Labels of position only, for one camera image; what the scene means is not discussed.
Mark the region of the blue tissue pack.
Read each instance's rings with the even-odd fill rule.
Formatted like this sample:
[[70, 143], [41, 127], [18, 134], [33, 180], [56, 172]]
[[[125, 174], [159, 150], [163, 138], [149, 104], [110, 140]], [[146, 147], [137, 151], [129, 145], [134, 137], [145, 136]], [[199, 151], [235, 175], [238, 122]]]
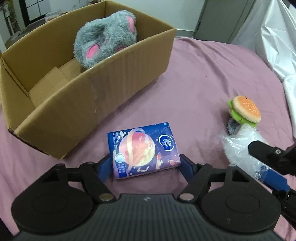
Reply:
[[107, 134], [116, 179], [177, 168], [181, 161], [168, 122]]

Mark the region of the grey plush mouse toy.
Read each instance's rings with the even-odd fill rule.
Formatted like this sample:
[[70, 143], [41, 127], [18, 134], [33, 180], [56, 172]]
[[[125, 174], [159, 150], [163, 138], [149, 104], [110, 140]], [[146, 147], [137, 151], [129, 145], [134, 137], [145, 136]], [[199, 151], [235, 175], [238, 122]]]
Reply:
[[86, 23], [76, 34], [73, 53], [86, 69], [137, 42], [136, 17], [125, 10]]

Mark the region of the grey door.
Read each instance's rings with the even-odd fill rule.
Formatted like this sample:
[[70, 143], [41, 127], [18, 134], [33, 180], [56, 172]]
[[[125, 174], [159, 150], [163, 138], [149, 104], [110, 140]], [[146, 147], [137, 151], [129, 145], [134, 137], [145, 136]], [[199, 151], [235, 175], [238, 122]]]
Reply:
[[232, 42], [254, 3], [252, 0], [205, 1], [194, 38], [203, 41]]

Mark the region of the small grey plush toy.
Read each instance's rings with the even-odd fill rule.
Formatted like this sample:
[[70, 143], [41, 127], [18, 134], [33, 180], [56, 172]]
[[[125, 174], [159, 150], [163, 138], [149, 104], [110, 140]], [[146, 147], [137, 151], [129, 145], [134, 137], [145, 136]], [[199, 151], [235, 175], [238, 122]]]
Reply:
[[229, 135], [236, 135], [240, 129], [240, 126], [241, 125], [237, 121], [235, 121], [233, 118], [230, 118], [227, 123], [227, 131]]

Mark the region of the hamburger plush toy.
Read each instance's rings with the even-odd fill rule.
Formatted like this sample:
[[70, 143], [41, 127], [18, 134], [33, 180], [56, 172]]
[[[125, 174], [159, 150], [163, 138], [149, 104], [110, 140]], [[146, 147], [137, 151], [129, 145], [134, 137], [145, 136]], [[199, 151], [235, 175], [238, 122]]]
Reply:
[[258, 107], [246, 96], [238, 95], [229, 100], [228, 109], [230, 116], [240, 125], [247, 123], [250, 126], [257, 127], [261, 121], [261, 113]]

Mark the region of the clear bubble wrap bag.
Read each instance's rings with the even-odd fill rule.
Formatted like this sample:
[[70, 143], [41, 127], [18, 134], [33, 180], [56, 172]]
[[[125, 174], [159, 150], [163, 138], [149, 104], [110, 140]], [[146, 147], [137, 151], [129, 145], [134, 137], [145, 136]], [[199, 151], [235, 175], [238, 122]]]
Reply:
[[248, 145], [253, 141], [268, 142], [258, 132], [257, 128], [244, 123], [240, 126], [236, 135], [221, 135], [221, 142], [225, 156], [230, 164], [234, 164], [245, 171], [248, 175], [260, 181], [260, 167], [265, 165], [248, 153]]

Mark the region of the pink bed sheet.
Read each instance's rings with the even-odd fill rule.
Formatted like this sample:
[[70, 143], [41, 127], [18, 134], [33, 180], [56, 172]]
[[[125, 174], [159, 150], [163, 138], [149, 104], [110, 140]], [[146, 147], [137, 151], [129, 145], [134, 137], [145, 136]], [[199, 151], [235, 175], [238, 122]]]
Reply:
[[[286, 149], [294, 143], [285, 92], [277, 76], [252, 51], [241, 46], [191, 38], [175, 39], [164, 74], [121, 106], [89, 139], [59, 161], [17, 140], [7, 130], [1, 109], [1, 219], [12, 234], [18, 228], [11, 216], [16, 196], [56, 163], [67, 167], [97, 162], [109, 153], [107, 133], [169, 122], [180, 154], [193, 162], [225, 168], [220, 135], [230, 118], [227, 101], [250, 98], [261, 112], [260, 134], [271, 146]], [[115, 180], [106, 186], [124, 193], [174, 193], [186, 181], [176, 169]]]

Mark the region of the white draped cloth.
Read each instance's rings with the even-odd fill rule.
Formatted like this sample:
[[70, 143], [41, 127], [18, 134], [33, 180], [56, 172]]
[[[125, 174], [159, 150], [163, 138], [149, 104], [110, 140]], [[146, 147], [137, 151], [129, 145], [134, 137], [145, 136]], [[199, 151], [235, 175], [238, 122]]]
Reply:
[[254, 51], [283, 85], [295, 123], [295, 20], [282, 1], [256, 1], [231, 42]]

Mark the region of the brown cardboard box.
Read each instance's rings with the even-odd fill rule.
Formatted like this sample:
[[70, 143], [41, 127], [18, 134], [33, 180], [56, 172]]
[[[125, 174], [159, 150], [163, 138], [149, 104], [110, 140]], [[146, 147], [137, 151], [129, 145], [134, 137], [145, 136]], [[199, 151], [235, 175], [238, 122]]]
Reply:
[[125, 10], [102, 1], [59, 16], [10, 46], [1, 58], [1, 105], [16, 138], [62, 159], [169, 63], [176, 29], [133, 10], [137, 42], [85, 70], [74, 40], [87, 22]]

